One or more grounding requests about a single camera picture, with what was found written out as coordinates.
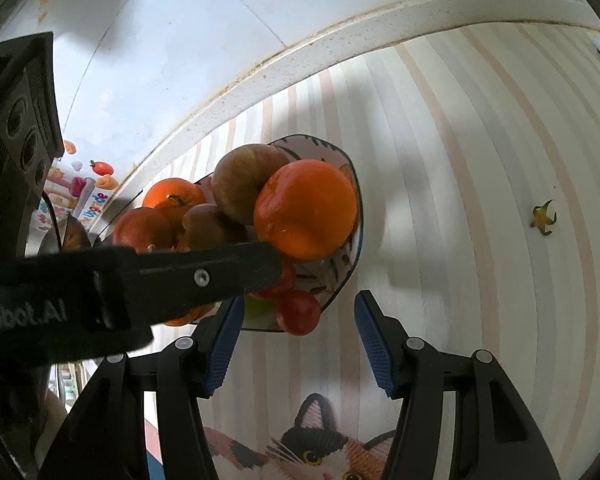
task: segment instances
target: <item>red apple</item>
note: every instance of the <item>red apple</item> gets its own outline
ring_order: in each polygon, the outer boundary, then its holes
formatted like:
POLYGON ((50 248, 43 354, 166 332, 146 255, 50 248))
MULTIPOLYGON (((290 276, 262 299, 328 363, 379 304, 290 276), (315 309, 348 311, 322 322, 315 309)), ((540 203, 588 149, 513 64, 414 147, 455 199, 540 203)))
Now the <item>red apple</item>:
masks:
POLYGON ((275 146, 245 144, 220 159, 211 176, 211 192, 225 215, 253 225, 253 209, 267 180, 288 160, 275 146))
POLYGON ((294 288, 296 283, 296 268, 294 264, 282 254, 280 254, 280 262, 282 263, 282 274, 280 274, 278 282, 273 286, 250 292, 250 296, 258 300, 275 300, 281 294, 294 288))
POLYGON ((274 312, 282 330, 291 335, 307 335, 320 321, 320 303, 304 290, 290 290, 276 300, 274 312))
POLYGON ((182 217, 184 233, 178 236, 179 251, 201 251, 248 241, 247 229, 229 219, 216 204, 198 204, 182 217))

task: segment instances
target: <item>small leaf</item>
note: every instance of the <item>small leaf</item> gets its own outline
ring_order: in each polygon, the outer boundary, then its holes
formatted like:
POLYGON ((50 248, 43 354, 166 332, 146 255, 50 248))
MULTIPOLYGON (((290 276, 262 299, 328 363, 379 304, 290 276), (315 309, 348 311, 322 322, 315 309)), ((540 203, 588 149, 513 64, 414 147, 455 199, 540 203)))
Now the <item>small leaf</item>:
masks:
POLYGON ((334 262, 332 258, 331 260, 329 260, 329 263, 331 264, 331 269, 333 269, 333 273, 336 276, 336 281, 338 281, 338 267, 336 266, 336 262, 334 262))

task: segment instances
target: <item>cherry tomato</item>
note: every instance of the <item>cherry tomato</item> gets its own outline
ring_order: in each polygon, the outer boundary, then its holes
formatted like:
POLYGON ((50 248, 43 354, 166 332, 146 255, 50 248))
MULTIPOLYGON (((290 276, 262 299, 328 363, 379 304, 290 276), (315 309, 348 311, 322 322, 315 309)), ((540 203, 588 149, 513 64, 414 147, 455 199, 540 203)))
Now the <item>cherry tomato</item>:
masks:
POLYGON ((91 169, 93 170, 93 173, 99 174, 101 176, 113 175, 113 168, 110 164, 107 164, 106 162, 95 162, 94 160, 92 160, 91 169))
POLYGON ((307 335, 320 321, 320 303, 304 290, 290 290, 276 301, 276 320, 282 330, 291 335, 307 335))
POLYGON ((250 292, 250 296, 258 300, 275 300, 281 294, 294 288, 296 283, 296 268, 294 264, 283 255, 280 255, 280 261, 282 263, 282 274, 280 274, 278 282, 273 286, 250 292))

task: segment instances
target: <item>tangerine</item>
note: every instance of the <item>tangerine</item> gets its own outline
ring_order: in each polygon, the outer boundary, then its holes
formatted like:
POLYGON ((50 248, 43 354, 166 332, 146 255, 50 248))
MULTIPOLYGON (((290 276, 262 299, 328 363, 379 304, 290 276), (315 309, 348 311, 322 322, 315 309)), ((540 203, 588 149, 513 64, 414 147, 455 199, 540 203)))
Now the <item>tangerine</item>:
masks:
POLYGON ((155 209, 139 207, 122 215, 113 229, 113 243, 132 246, 136 253, 164 250, 173 244, 173 231, 155 209))
POLYGON ((321 260, 341 247, 358 215, 356 191, 331 164, 303 159, 274 173, 258 195, 254 227, 260 240, 296 260, 321 260))
POLYGON ((200 186, 174 176, 153 184, 142 200, 142 207, 158 210, 176 232, 182 230, 184 213, 205 202, 200 186))
POLYGON ((171 319, 170 321, 165 321, 164 324, 167 326, 185 326, 186 324, 197 320, 199 317, 204 316, 207 312, 210 312, 214 306, 215 305, 213 303, 209 303, 202 306, 195 306, 191 310, 189 310, 189 312, 187 312, 184 316, 179 317, 178 319, 171 319))

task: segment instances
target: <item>cat face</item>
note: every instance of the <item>cat face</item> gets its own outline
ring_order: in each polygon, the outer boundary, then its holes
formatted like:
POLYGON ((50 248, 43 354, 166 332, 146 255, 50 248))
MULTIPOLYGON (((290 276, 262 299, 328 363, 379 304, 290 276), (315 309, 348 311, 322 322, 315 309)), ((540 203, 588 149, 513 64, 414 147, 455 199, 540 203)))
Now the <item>cat face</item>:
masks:
POLYGON ((366 444, 349 438, 336 431, 327 399, 311 394, 294 426, 282 439, 271 439, 264 479, 379 480, 394 433, 366 444))

